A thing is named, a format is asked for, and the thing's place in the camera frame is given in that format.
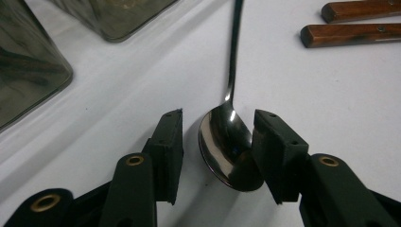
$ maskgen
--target spoon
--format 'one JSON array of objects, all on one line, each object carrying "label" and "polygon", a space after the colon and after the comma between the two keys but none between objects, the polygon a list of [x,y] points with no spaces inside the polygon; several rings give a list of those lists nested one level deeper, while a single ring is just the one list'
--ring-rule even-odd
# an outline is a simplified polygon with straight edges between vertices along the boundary
[{"label": "spoon", "polygon": [[198,139],[203,160],[223,183],[238,191],[253,191],[263,184],[263,178],[251,155],[252,135],[233,107],[242,5],[243,0],[235,0],[226,96],[202,119]]}]

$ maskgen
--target screw hole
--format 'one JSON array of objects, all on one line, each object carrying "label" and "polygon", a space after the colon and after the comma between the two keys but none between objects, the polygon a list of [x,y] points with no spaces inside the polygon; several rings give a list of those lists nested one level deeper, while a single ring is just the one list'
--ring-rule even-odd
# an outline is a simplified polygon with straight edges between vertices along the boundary
[{"label": "screw hole", "polygon": [[60,200],[61,197],[57,194],[46,195],[34,201],[30,209],[36,213],[43,212],[53,208]]},{"label": "screw hole", "polygon": [[377,30],[380,31],[380,32],[385,32],[386,28],[384,26],[378,26]]},{"label": "screw hole", "polygon": [[127,166],[137,166],[144,162],[144,157],[142,156],[131,156],[127,159],[126,164]]},{"label": "screw hole", "polygon": [[339,165],[339,162],[338,162],[337,160],[335,160],[335,159],[333,159],[333,158],[330,158],[330,157],[325,157],[325,156],[323,156],[323,157],[319,158],[319,161],[320,161],[322,164],[325,164],[326,166],[335,167],[335,166],[338,166],[338,165]]}]

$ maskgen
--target knife handle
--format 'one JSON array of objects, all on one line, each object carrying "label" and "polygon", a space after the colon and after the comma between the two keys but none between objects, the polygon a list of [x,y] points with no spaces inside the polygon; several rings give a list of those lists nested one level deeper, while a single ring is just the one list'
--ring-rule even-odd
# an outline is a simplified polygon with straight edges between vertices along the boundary
[{"label": "knife handle", "polygon": [[322,8],[322,17],[329,24],[396,15],[401,15],[401,0],[333,2]]},{"label": "knife handle", "polygon": [[301,40],[307,48],[400,42],[401,24],[310,25]]}]

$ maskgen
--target spoon bowl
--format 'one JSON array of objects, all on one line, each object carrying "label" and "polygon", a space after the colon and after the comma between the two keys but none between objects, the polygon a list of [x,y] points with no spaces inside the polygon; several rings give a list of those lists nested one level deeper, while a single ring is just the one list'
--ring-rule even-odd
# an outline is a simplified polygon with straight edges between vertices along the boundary
[{"label": "spoon bowl", "polygon": [[253,191],[263,179],[251,155],[252,135],[226,101],[200,123],[200,152],[210,170],[238,191]]}]

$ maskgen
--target white table surface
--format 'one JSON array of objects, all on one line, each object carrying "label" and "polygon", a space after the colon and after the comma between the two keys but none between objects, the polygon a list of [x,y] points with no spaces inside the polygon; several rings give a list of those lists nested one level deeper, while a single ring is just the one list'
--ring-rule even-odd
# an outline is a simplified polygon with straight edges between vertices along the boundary
[{"label": "white table surface", "polygon": [[[159,226],[303,226],[298,203],[276,206],[263,185],[240,193],[206,167],[202,117],[227,83],[234,1],[181,0],[131,38],[109,44],[44,0],[27,1],[74,68],[72,83],[0,134],[0,224],[29,196],[54,187],[78,197],[140,152],[162,114],[183,108],[183,169]],[[401,201],[401,44],[306,49],[303,26],[323,24],[323,0],[246,1],[235,109],[280,115],[309,153],[344,160],[365,183]],[[400,22],[400,17],[363,23]]]}]

